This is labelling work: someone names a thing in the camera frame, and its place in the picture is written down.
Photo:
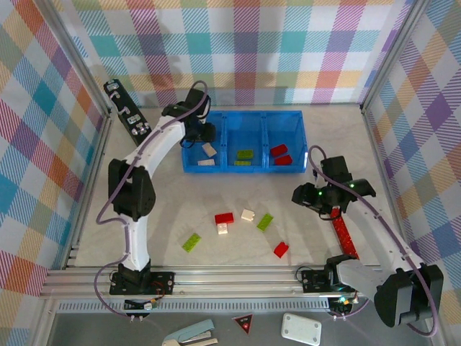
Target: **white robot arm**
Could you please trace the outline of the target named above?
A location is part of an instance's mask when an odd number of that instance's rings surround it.
[[[163,116],[157,123],[157,126],[150,134],[152,136],[168,121],[173,120],[172,116]],[[135,164],[135,167],[144,167],[148,176],[152,178],[153,173],[157,169],[161,160],[171,150],[171,148],[180,142],[186,135],[186,128],[184,123],[176,122],[168,126],[158,134],[154,141],[151,141],[146,147],[143,154],[140,155],[141,159]],[[130,164],[138,156],[139,147],[134,150],[130,155],[126,156],[124,161]],[[123,266],[129,270],[141,271],[149,263],[149,253],[147,250],[147,222],[149,215],[141,216],[138,220],[134,221],[132,217],[122,214],[121,217],[128,222],[130,230],[130,246],[128,257],[123,261]]]
[[[123,160],[113,159],[109,163],[109,202],[113,204],[118,218],[97,222],[119,221],[125,229],[126,250],[123,258],[116,262],[118,271],[111,278],[111,294],[150,294],[153,283],[164,281],[165,292],[170,293],[174,284],[174,274],[165,276],[151,272],[151,261],[147,250],[148,214],[155,205],[156,194],[152,176],[161,160],[178,142],[196,141],[211,142],[215,139],[216,129],[213,124],[206,123],[210,111],[210,98],[206,92],[195,89],[196,82],[183,102],[164,108],[157,125],[151,129],[139,109],[131,100],[120,81],[110,81],[106,93],[114,102],[119,113],[127,113],[130,117],[120,120],[126,125],[135,143],[140,145]],[[117,84],[117,94],[110,86]],[[136,129],[135,118],[147,130],[143,138],[139,133],[134,135],[130,129]],[[102,213],[109,204],[103,207]]]

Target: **plaid wall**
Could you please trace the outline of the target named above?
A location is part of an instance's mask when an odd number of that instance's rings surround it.
[[[23,345],[102,117],[32,0],[0,9],[0,345]]]
[[[95,79],[138,105],[358,102],[413,0],[54,0]]]
[[[369,116],[411,247],[461,341],[461,1],[433,0]]]

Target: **green lego brick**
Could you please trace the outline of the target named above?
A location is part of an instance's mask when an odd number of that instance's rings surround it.
[[[253,150],[239,150],[237,151],[238,160],[248,160],[253,158]]]
[[[235,166],[251,166],[250,161],[235,161],[233,164]]]
[[[192,249],[195,248],[195,245],[200,241],[202,237],[199,236],[197,233],[194,233],[193,235],[190,236],[190,238],[184,243],[182,248],[186,250],[187,252],[191,252]]]
[[[258,228],[265,232],[266,231],[266,228],[269,226],[269,224],[272,222],[272,220],[274,219],[274,216],[272,216],[271,214],[266,214],[263,216],[263,218],[261,219],[261,221],[258,223]]]

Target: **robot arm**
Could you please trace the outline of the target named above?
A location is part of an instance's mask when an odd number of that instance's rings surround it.
[[[150,136],[152,136],[163,125],[167,124],[168,121],[173,119],[174,117],[170,115],[162,116]],[[138,174],[142,174],[145,177],[145,181],[142,181],[140,186],[146,183],[148,184],[148,181],[151,181],[153,173],[160,162],[164,159],[165,155],[176,143],[180,142],[185,135],[186,128],[182,122],[173,123],[165,131],[161,131],[160,134],[156,136],[156,139],[149,143],[144,150],[144,153],[140,155],[141,159],[136,162],[133,170],[132,184],[136,183],[134,176]],[[138,156],[139,150],[140,147],[137,147],[134,152],[126,156],[123,160],[126,163],[122,166],[131,164],[135,157]],[[113,160],[109,165],[109,181],[111,180],[110,175],[116,174],[117,172],[120,172],[120,161]],[[152,202],[155,203],[156,196],[153,187],[140,190],[139,192],[136,192],[135,195],[140,195],[140,199],[145,201],[144,203],[147,203],[148,206],[150,206]],[[148,213],[150,213],[151,210],[152,208],[150,208],[147,212],[146,209],[146,211],[139,213],[140,215],[137,215],[137,213],[128,213],[131,214],[130,216],[123,212],[120,215],[128,222],[128,228],[130,230],[130,248],[128,257],[122,263],[123,266],[129,270],[141,271],[149,262],[149,254],[147,250],[147,222]]]
[[[429,318],[432,315],[429,299],[415,269],[429,287],[437,310],[442,296],[442,271],[436,265],[425,265],[394,228],[387,230],[383,226],[380,218],[384,216],[376,216],[365,205],[381,211],[375,202],[376,192],[367,180],[352,179],[343,156],[324,159],[321,167],[327,177],[346,185],[362,200],[331,183],[322,188],[307,183],[294,191],[292,201],[320,216],[331,214],[332,209],[339,206],[341,212],[347,214],[363,233],[381,265],[381,271],[375,271],[351,256],[332,257],[324,267],[325,282],[331,285],[332,290],[341,285],[364,294],[374,302],[378,315],[389,327]],[[404,246],[405,255],[402,255],[396,241]]]
[[[106,92],[111,99],[117,100],[114,104],[119,113],[128,113],[130,116],[139,114],[143,119],[144,117],[120,82],[116,82],[118,96],[112,97],[113,92],[110,90]],[[109,198],[121,184],[128,169],[133,166],[127,180],[123,182],[120,191],[113,198],[112,204],[114,211],[127,225],[125,235],[128,244],[127,253],[119,264],[116,279],[119,282],[129,283],[135,292],[142,294],[151,284],[151,261],[147,250],[147,222],[148,214],[152,211],[156,201],[152,176],[157,166],[176,143],[191,141],[193,144],[196,141],[214,141],[215,126],[206,123],[209,111],[210,98],[205,96],[204,92],[192,87],[185,101],[164,108],[155,128],[149,132],[134,152],[123,160],[113,159],[109,163]],[[144,125],[148,124],[145,120],[141,122]]]

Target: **black mounting bracket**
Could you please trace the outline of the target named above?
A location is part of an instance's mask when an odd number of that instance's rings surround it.
[[[111,296],[170,296],[174,287],[174,272],[151,272],[151,261],[141,270],[118,265],[110,278]]]
[[[346,260],[355,257],[346,254],[330,257],[326,260],[323,270],[303,270],[301,271],[301,281],[304,293],[318,292],[342,292],[352,293],[355,289],[344,285],[339,281],[336,266]]]
[[[131,139],[139,146],[152,132],[149,122],[134,103],[120,80],[111,79],[104,84],[104,92],[117,108],[118,118]]]

